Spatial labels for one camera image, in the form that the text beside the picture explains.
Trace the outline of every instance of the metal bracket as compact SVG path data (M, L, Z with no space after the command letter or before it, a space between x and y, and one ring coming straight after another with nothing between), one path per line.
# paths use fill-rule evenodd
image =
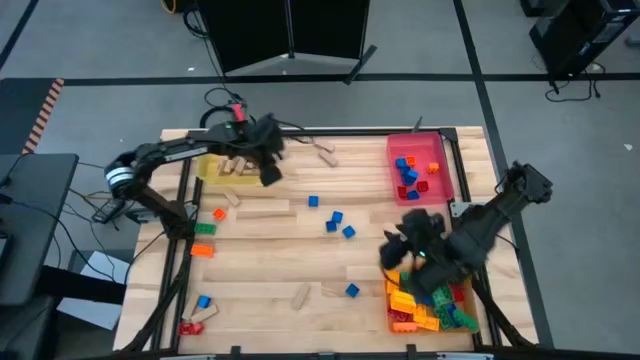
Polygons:
M452 202L449 204L449 208L451 209L451 216L460 217L465 210L467 210L470 206L475 205L484 205L486 202Z

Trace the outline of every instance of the white paper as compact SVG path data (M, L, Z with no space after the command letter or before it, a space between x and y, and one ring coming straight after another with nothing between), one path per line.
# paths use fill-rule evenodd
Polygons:
M129 268L129 264L124 261L107 256L101 252L94 251L88 259L89 264L97 270L111 275L113 270L113 278L120 284L124 283L124 276ZM89 266L85 265L80 274L92 278L111 280L110 278L95 272ZM102 328L113 330L120 318L122 305L100 303L89 300L81 300L74 298L64 298L58 305L58 311L71 315L78 319L100 326Z

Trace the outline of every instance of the orange block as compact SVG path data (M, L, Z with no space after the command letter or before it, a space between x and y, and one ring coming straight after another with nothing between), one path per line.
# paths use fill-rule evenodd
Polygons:
M212 258L213 246L193 244L191 247L191 255Z
M398 290L391 293L389 306L393 310L413 314L416 310L416 301L413 299L413 295Z
M393 323L393 331L395 332L414 332L418 330L418 324L416 323Z
M427 167L427 172L429 174L435 174L440 170L440 164L438 163L429 163L429 167Z
M224 218L227 217L227 213L224 212L224 210L222 210L222 209L216 209L213 212L213 217L218 221L222 221L222 220L224 220Z

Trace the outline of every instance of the wire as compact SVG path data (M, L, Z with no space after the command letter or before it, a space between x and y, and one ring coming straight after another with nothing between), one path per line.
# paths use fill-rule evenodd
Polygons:
M89 260L87 260L87 258L85 258L84 255L82 255L82 253L80 252L80 249L78 249L78 247L76 246L76 243L73 241L73 238L71 237L71 234L69 233L69 229L67 229L67 226L62 221L60 221L60 218L56 217L55 215L53 215L52 213L48 212L47 210L44 210L44 209L39 208L37 206L32 206L32 205L29 205L29 204L25 204L25 203L20 202L20 201L14 201L13 204L19 205L19 206L22 206L22 207L25 207L27 209L31 209L31 210L34 210L34 211L38 211L40 213L48 215L53 220L55 220L58 224L60 224L62 226L62 229L64 229L64 232L67 234L67 237L69 238L69 242L71 242L71 245L76 250L78 255L82 258L82 260L85 262L85 264L87 264L87 266L89 266L91 269L93 269L93 271L97 272L98 274L102 274L102 275L106 276L107 278L110 278L111 281L116 282L115 279L113 279L111 276L103 273L102 271L99 271L98 269L94 268L91 264L89 264Z

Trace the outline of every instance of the yellow block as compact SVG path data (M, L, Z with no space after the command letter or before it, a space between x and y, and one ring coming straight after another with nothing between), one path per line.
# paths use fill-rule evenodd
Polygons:
M416 302L411 294L402 291L394 291L389 297L390 306L393 310L401 311L407 314L413 314L416 310Z

